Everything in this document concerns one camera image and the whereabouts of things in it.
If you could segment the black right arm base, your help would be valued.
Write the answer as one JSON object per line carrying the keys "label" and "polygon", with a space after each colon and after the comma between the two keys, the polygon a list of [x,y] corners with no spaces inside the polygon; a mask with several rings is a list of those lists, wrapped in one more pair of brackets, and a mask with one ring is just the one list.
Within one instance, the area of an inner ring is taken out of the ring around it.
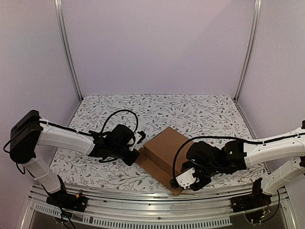
{"label": "black right arm base", "polygon": [[236,196],[230,199],[231,208],[234,213],[271,204],[271,195],[263,194],[262,180],[262,178],[259,178],[253,183],[250,194]]}

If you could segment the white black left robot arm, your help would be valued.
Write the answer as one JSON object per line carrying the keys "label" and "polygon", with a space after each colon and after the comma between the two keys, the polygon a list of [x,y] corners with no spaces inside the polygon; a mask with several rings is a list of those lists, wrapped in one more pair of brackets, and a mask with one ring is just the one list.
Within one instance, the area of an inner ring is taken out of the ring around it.
{"label": "white black left robot arm", "polygon": [[131,130],[122,124],[111,131],[86,133],[52,123],[42,118],[37,110],[31,110],[11,129],[10,139],[3,146],[3,151],[16,165],[23,166],[21,173],[29,171],[60,207],[67,207],[71,197],[62,179],[36,155],[37,146],[75,151],[96,158],[100,163],[119,159],[131,166],[140,155],[136,146],[145,138],[144,131]]}

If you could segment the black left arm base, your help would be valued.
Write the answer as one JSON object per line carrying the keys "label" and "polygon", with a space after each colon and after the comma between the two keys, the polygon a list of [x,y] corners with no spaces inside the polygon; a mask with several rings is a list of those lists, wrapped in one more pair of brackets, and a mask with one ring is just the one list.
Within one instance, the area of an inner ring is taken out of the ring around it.
{"label": "black left arm base", "polygon": [[88,200],[89,199],[83,195],[70,194],[65,190],[59,190],[55,193],[48,193],[46,202],[59,208],[84,212],[87,207]]}

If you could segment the brown cardboard box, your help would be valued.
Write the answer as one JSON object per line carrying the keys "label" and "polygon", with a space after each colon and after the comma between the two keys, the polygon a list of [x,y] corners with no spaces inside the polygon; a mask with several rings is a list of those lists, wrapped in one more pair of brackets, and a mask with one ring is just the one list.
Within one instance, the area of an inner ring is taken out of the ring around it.
{"label": "brown cardboard box", "polygon": [[170,186],[170,180],[173,178],[173,160],[178,149],[187,140],[187,137],[168,127],[139,149],[140,155],[136,160],[142,169],[175,196],[180,195],[183,189],[173,189]]}

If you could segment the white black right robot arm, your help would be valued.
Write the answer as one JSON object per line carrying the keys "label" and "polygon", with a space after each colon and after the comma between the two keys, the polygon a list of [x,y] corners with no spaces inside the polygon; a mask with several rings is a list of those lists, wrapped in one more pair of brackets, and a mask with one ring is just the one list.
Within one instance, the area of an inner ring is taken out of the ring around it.
{"label": "white black right robot arm", "polygon": [[246,198],[250,208],[264,202],[265,195],[274,194],[280,187],[305,172],[305,127],[264,139],[245,140],[227,137],[223,148],[217,148],[196,137],[186,153],[181,174],[173,175],[178,187],[197,191],[218,174],[232,175],[256,164],[288,158],[277,170],[259,179],[258,189]]}

